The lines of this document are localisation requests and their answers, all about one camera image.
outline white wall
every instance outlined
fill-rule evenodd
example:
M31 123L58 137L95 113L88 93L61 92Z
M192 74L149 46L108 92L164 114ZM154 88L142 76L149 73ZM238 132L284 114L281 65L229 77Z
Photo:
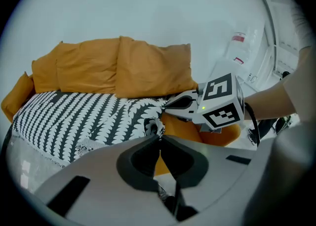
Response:
M261 65L263 64L263 60L266 56L266 51L268 49L268 41L267 41L267 37L266 35L264 34L263 37L262 37L262 40L260 42L260 47L259 47L259 50L258 50L258 54L254 60L254 63L251 67L251 74L253 76L259 76L259 71L260 71L260 68L261 68Z
M161 46L191 43L193 78L204 82L236 22L259 28L263 14L261 0L21 0L1 38L0 100L61 40L125 35ZM8 127L1 113L0 140Z
M244 97L248 97L248 96L253 95L257 92L257 90L255 90L253 87L251 87L247 83L241 84L241 89L242 89Z
M280 78L277 77L274 74L271 74L266 82L266 84L262 87L262 90L266 90L272 86L274 86L276 83L280 81Z

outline orange pillow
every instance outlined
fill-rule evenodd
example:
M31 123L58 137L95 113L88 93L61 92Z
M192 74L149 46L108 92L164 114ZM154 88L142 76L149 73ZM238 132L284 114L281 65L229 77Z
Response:
M63 44L57 60L62 92L114 93L119 38Z
M34 88L33 80L26 72L19 78L12 91L3 99L1 109L9 119L13 122L13 116L21 108Z
M240 136L240 127L238 124L233 124L222 128L220 134L200 132L199 135L203 143L225 147Z
M36 93L60 89L56 63L62 44L63 42L60 42L50 53L32 62L33 80Z
M190 44L158 47L120 38L116 97L163 96L197 88L191 77Z

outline human arm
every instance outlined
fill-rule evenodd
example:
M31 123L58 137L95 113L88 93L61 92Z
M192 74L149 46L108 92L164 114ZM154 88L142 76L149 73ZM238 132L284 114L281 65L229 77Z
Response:
M297 65L300 67L310 54L311 45L315 39L313 32L298 5L294 4L291 7L291 13L295 30L300 41L299 60ZM257 120L279 118L295 113L292 101L284 88L284 83L290 79L294 73L290 74L273 87L245 98L245 102L251 106ZM250 120L247 111L245 112L245 119Z

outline black pad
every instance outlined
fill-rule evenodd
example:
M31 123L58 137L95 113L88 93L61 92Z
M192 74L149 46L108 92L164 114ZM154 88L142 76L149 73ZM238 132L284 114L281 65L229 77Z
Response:
M153 180L158 158L159 136L155 135L118 157L118 174L137 190L158 192L158 182Z
M207 158L167 136L161 139L161 157L181 188L200 183L208 171Z

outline orange fabric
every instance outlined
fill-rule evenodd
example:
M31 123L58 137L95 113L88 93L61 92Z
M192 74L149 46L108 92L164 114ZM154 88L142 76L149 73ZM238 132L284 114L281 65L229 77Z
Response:
M166 130L165 135L173 135L182 139L202 142L198 131L195 128L193 122L183 122L180 121L177 117L163 113L161 121L164 124ZM159 156L155 168L155 176L169 173L169 169L164 163L161 156Z
M116 77L117 97L162 96L197 88L191 77L191 47L158 47L121 37Z
M59 90L57 77L57 57L63 42L60 42L50 53L32 62L33 80L36 93Z
M200 132L199 136L201 137L203 143L224 147L240 136L240 127L238 124L234 124L222 128L221 134Z
M57 74L62 92L114 93L119 38L62 44Z
M12 91L3 99L1 109L9 119L13 122L13 116L20 109L22 104L30 96L34 89L32 78L26 72L19 78L18 82L13 87Z

